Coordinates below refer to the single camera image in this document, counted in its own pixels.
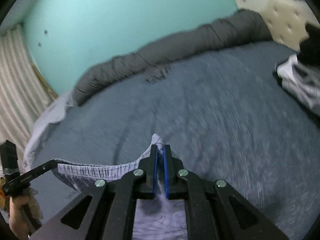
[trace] teal wall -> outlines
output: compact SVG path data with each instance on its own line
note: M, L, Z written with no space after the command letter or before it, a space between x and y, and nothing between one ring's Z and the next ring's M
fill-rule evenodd
M35 63L61 94L91 65L236 9L234 0L37 0L23 28Z

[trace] clothing item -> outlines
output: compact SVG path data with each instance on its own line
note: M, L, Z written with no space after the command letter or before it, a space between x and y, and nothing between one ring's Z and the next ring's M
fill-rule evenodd
M320 68L303 65L294 54L278 66L277 74L285 90L320 116Z
M61 122L67 114L67 110L75 105L71 91L63 93L58 97L36 120L33 132L23 153L23 171L27 172L33 168L32 162L35 158L35 151L41 146L50 133L50 124Z
M159 173L163 172L161 162L164 142L157 134L152 136L149 148L134 162L109 166L57 160L59 164L53 173L59 180L81 192L97 179L114 181L138 168L139 161L150 156L152 144L158 146L160 153L158 156L159 178ZM168 200L164 183L159 179L157 182L156 197L153 200L137 200L132 239L188 239L184 200Z

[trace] gray bedsheet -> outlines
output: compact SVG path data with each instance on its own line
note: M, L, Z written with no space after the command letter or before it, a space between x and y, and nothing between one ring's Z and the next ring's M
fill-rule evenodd
M200 177L224 178L290 239L320 212L320 129L277 85L275 42L210 51L172 64L166 79L133 76L70 109L38 153L76 163L137 159L154 133ZM32 183L45 221L75 196L53 174Z

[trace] curtain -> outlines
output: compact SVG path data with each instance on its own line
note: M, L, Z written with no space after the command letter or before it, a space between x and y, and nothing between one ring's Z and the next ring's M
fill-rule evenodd
M0 37L0 142L16 144L20 170L33 123L52 101L31 65L18 25Z

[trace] metal screw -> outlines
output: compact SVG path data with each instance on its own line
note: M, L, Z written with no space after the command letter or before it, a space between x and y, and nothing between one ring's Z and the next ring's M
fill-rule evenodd
M226 183L226 181L223 180L223 179L218 179L218 180L216 181L216 185L217 185L218 187L225 187L225 186L227 185L227 183Z
M94 184L97 186L97 187L103 187L105 184L106 184L106 181L103 180L103 179L97 179Z
M182 169L182 170L179 170L178 171L178 174L182 177L185 177L189 174L189 171L185 170L185 169Z
M133 171L133 174L135 176L142 176L143 173L144 173L144 171L142 169L136 169L136 170Z

